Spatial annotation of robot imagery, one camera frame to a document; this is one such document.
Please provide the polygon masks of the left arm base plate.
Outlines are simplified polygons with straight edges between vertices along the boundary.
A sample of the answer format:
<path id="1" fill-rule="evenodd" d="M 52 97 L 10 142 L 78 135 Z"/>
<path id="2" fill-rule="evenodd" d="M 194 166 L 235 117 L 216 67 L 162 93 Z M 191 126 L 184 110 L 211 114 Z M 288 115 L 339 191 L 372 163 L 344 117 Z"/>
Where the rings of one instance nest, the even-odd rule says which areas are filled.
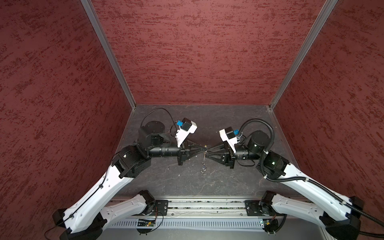
<path id="1" fill-rule="evenodd" d="M 158 215 L 163 215 L 166 216 L 168 212 L 168 207 L 169 207 L 169 201 L 168 200 L 155 200 L 154 204 L 150 206 L 149 210 L 150 212 L 147 213 L 149 216 L 155 216 L 156 214 Z"/>

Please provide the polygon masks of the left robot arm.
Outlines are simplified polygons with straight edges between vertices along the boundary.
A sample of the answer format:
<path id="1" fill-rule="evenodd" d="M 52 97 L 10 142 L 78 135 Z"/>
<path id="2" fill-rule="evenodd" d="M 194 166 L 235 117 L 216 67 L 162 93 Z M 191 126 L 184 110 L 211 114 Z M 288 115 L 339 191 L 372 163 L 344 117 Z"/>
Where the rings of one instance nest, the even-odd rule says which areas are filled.
<path id="1" fill-rule="evenodd" d="M 53 214 L 56 226 L 64 228 L 61 240 L 96 240 L 114 223 L 154 211 L 155 198 L 140 191 L 133 198 L 113 205 L 107 203 L 142 171 L 151 166 L 152 158 L 177 157 L 178 164 L 204 151 L 205 147 L 187 141 L 197 124 L 184 118 L 175 124 L 175 141 L 165 133 L 165 125 L 150 121 L 138 130 L 138 141 L 118 152 L 100 180 L 73 206 Z"/>

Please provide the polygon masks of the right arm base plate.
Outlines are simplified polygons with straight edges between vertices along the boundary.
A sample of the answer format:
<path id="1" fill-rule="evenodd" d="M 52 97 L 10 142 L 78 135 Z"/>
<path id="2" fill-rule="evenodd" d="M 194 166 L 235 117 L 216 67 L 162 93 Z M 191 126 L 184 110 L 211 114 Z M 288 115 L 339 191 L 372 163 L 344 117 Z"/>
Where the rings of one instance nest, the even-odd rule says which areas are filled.
<path id="1" fill-rule="evenodd" d="M 245 200 L 245 210 L 248 217 L 270 216 L 263 213 L 260 201 L 258 200 Z"/>

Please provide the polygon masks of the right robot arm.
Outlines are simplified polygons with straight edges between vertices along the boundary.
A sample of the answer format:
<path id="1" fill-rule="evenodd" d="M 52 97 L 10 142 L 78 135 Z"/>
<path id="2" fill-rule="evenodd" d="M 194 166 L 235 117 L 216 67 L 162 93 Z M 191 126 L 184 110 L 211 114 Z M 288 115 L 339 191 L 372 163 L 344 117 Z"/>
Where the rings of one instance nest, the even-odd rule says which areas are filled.
<path id="1" fill-rule="evenodd" d="M 248 140 L 235 133 L 232 128 L 221 130 L 223 142 L 209 148 L 206 156 L 228 167 L 236 161 L 258 161 L 256 168 L 264 179 L 283 184 L 307 198 L 302 202 L 267 191 L 259 201 L 261 214 L 300 218 L 324 228 L 336 240 L 356 240 L 362 234 L 363 201 L 330 190 L 271 151 L 274 131 L 255 131 Z"/>

